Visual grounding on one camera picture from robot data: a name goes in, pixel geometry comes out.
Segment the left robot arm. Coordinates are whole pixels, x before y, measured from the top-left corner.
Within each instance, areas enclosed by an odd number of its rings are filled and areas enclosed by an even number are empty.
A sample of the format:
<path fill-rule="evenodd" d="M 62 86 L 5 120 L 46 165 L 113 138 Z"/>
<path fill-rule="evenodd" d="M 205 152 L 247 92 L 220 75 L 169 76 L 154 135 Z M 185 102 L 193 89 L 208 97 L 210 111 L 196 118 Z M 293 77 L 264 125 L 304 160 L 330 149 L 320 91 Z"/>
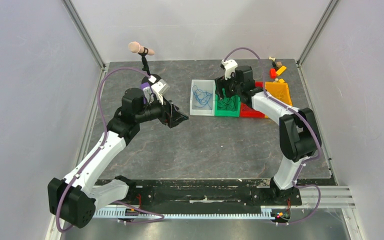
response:
<path fill-rule="evenodd" d="M 98 143 L 64 178 L 53 178 L 47 186 L 49 211 L 57 218 L 79 229 L 85 227 L 95 212 L 116 201 L 132 204 L 137 191 L 127 179 L 116 177 L 110 183 L 94 187 L 109 163 L 140 131 L 145 122 L 159 120 L 174 128 L 189 117 L 172 101 L 144 93 L 140 88 L 125 91 L 113 118 L 108 122 Z"/>

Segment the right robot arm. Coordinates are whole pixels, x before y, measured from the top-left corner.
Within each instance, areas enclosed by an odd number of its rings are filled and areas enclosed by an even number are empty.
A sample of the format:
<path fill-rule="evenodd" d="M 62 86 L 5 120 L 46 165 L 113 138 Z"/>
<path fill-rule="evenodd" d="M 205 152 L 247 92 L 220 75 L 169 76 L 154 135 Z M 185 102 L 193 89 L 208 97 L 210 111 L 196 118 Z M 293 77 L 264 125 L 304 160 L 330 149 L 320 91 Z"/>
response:
<path fill-rule="evenodd" d="M 267 196 L 282 204 L 297 190 L 297 179 L 307 162 L 317 160 L 322 140 L 315 114 L 310 108 L 297 108 L 274 97 L 266 84 L 257 87 L 250 66 L 236 61 L 220 65 L 224 75 L 215 79 L 215 93 L 220 99 L 239 97 L 241 103 L 261 112 L 279 127 L 280 167 L 270 180 Z"/>

